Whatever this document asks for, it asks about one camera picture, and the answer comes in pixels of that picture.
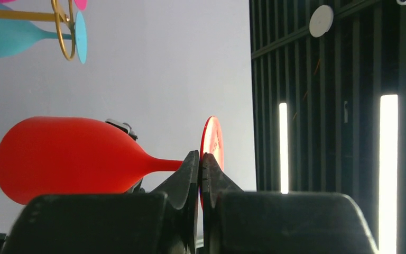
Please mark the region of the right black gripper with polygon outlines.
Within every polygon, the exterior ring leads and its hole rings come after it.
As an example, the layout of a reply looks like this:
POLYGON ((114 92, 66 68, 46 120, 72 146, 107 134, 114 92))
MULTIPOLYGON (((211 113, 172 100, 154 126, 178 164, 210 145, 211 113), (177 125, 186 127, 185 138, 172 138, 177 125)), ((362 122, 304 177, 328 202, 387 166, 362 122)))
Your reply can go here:
MULTIPOLYGON (((105 123, 108 123, 124 133, 126 133, 128 136, 130 136, 134 141, 137 141, 138 136, 135 134, 133 131, 132 127, 126 123, 126 122, 118 122, 113 119, 107 119, 105 123)), ((130 194, 130 193, 144 193, 144 188, 141 187, 143 178, 141 178, 136 184, 134 184, 131 188, 129 188, 125 193, 130 194)))

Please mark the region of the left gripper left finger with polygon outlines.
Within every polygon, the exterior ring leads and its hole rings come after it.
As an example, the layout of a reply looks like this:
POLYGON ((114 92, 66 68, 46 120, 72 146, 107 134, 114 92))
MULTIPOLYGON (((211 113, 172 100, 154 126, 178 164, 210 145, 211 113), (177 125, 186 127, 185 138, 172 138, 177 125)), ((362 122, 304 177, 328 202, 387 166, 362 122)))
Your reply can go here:
POLYGON ((195 253, 199 153, 148 193, 43 195, 2 253, 195 253))

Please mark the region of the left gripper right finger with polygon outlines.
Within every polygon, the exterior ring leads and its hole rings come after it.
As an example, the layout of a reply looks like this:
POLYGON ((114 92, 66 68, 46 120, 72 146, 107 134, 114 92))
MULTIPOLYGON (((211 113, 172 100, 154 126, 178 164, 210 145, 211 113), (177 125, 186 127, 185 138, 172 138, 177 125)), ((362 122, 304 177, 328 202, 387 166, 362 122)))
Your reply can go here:
POLYGON ((248 192, 201 158, 205 253, 378 253, 366 219, 348 195, 248 192))

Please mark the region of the red plastic wine glass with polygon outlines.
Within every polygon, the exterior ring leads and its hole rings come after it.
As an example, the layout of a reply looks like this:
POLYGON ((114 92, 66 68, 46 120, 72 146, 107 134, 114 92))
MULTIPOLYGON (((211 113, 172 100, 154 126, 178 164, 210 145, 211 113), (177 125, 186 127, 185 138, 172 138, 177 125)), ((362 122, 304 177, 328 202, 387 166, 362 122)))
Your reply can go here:
POLYGON ((35 116, 14 125, 0 143, 0 188, 21 205, 46 194, 120 194, 181 164, 149 155, 103 121, 35 116))

